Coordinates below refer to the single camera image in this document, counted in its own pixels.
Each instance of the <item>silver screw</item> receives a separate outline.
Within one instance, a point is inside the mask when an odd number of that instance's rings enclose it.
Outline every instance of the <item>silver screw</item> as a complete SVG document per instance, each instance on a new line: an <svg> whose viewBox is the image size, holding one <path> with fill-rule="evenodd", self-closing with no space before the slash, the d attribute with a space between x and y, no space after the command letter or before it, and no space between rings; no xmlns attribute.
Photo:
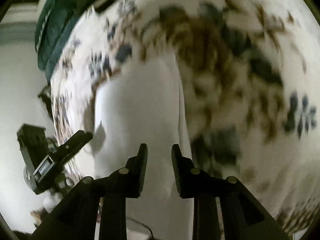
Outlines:
<svg viewBox="0 0 320 240"><path fill-rule="evenodd" d="M129 170L127 168L121 168L119 169L119 173L122 175L128 174Z"/></svg>
<svg viewBox="0 0 320 240"><path fill-rule="evenodd" d="M227 178L227 181L231 184L236 184L238 182L238 179L234 176L230 176Z"/></svg>
<svg viewBox="0 0 320 240"><path fill-rule="evenodd" d="M90 176L84 177L84 178L82 179L82 182L83 182L84 184L91 184L91 182L93 182L93 178L90 177Z"/></svg>
<svg viewBox="0 0 320 240"><path fill-rule="evenodd" d="M192 168L192 169L191 169L191 173L192 173L193 175L198 175L198 174L200 174L200 170L199 170L198 168Z"/></svg>

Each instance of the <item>white fabric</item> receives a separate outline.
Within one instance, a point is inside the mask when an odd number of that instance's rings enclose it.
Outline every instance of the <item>white fabric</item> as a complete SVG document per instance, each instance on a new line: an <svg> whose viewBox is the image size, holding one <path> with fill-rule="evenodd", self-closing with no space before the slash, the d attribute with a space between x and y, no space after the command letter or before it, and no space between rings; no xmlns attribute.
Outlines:
<svg viewBox="0 0 320 240"><path fill-rule="evenodd" d="M147 224L156 238L191 239L192 200L180 199L171 147L180 144L191 158L184 99L175 56L153 59L102 85L96 95L95 136L102 141L94 155L97 177L125 166L140 143L148 146L148 164L139 199L127 200L127 215ZM132 228L145 229L141 226Z"/></svg>

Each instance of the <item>wall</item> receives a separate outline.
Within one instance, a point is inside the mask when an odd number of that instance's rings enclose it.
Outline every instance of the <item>wall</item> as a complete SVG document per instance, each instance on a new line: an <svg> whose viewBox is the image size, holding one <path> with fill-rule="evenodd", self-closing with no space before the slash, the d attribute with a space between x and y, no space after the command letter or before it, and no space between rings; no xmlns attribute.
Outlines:
<svg viewBox="0 0 320 240"><path fill-rule="evenodd" d="M0 27L0 213L12 229L32 232L29 212L42 205L45 194L35 195L23 179L24 161L16 132L23 123L47 128L53 124L37 98L46 85L37 68L33 33L35 24Z"/></svg>

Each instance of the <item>cable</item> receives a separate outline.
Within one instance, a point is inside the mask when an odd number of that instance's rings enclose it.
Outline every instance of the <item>cable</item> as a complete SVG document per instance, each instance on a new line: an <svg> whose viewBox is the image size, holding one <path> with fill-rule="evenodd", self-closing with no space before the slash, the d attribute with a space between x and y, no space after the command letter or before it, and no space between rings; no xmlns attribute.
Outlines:
<svg viewBox="0 0 320 240"><path fill-rule="evenodd" d="M129 221L131 221L131 222L134 222L134 223L136 223L136 224L138 224L138 225L141 225L141 226L143 226L144 228L148 229L148 230L150 231L150 234L151 234L151 239L155 239L155 238L153 237L153 233L152 233L152 230L151 230L150 227L148 227L148 226L145 225L144 223L141 223L141 222L138 221L138 220L135 220L134 218L131 218L131 217L126 217L126 218L127 218L127 220L129 220Z"/></svg>

